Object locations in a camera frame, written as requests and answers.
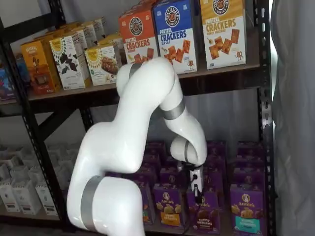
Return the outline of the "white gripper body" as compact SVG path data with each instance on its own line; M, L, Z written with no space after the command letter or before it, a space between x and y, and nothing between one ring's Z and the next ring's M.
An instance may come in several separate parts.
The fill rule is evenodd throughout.
M203 191L204 180L203 180L203 167L194 167L189 171L190 174L190 185L193 191L194 184L198 185L200 192Z

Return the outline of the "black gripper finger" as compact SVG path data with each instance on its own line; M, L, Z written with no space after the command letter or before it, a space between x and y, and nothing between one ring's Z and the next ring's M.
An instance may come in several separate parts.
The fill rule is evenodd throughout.
M195 202L201 203L202 202L202 192L199 191L197 184L194 184L193 192L194 192Z

